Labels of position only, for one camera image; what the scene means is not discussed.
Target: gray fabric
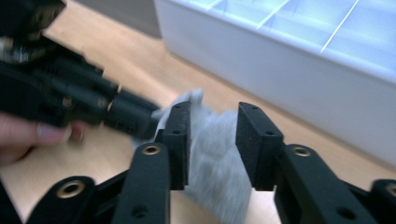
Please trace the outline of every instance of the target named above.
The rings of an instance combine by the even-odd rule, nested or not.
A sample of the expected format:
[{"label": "gray fabric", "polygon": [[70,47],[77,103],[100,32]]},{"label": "gray fabric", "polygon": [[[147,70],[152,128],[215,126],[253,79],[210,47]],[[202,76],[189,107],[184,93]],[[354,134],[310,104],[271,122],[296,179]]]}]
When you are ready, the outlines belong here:
[{"label": "gray fabric", "polygon": [[[223,223],[244,223],[251,186],[235,145],[236,111],[214,113],[202,105],[203,92],[181,95],[173,103],[191,102],[190,184],[184,193],[212,212]],[[169,116],[170,107],[158,112],[159,129]],[[142,144],[133,139],[137,147]]]}]

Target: fingernail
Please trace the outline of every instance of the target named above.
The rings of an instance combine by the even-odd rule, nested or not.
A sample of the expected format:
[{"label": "fingernail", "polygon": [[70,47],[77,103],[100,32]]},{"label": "fingernail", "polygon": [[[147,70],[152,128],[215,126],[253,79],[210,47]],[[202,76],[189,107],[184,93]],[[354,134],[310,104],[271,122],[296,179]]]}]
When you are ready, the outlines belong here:
[{"label": "fingernail", "polygon": [[45,142],[66,142],[72,133],[70,126],[66,128],[56,128],[48,124],[39,123],[37,126],[37,136]]}]

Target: hand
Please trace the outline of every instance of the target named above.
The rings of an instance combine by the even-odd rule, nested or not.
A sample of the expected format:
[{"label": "hand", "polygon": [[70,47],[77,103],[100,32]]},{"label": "hand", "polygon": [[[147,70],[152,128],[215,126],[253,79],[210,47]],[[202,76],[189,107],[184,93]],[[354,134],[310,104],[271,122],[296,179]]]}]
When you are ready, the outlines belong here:
[{"label": "hand", "polygon": [[69,138],[81,140],[84,131],[82,122],[56,128],[0,112],[0,164],[22,158],[32,147],[54,145]]}]

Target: light wood surface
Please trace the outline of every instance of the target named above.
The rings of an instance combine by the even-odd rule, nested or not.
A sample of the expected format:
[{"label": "light wood surface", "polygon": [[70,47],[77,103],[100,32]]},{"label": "light wood surface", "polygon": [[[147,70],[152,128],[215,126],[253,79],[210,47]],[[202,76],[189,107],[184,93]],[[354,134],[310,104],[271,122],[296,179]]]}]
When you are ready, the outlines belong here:
[{"label": "light wood surface", "polygon": [[[106,76],[124,88],[161,106],[168,106],[184,91],[198,88],[205,91],[205,104],[217,112],[236,109],[240,101],[252,103],[268,114],[286,136],[286,143],[312,147],[340,178],[364,189],[377,178],[396,179],[395,168],[183,61],[160,39],[140,34],[73,1],[67,3],[47,36],[104,67]],[[92,127],[82,143],[38,148],[23,160],[0,167],[0,174],[20,215],[26,219],[57,181],[70,175],[87,175],[101,183],[127,169],[132,156],[129,136]],[[246,223],[278,223],[272,196],[252,191]],[[182,193],[172,192],[172,223],[217,221]]]}]

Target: white plastic storage bin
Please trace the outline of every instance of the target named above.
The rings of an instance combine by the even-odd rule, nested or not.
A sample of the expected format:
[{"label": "white plastic storage bin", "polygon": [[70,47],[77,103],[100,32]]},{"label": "white plastic storage bin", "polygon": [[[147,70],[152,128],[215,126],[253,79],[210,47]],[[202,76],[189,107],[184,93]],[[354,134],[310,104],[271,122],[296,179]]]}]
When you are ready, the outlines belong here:
[{"label": "white plastic storage bin", "polygon": [[188,61],[396,166],[394,0],[156,0]]}]

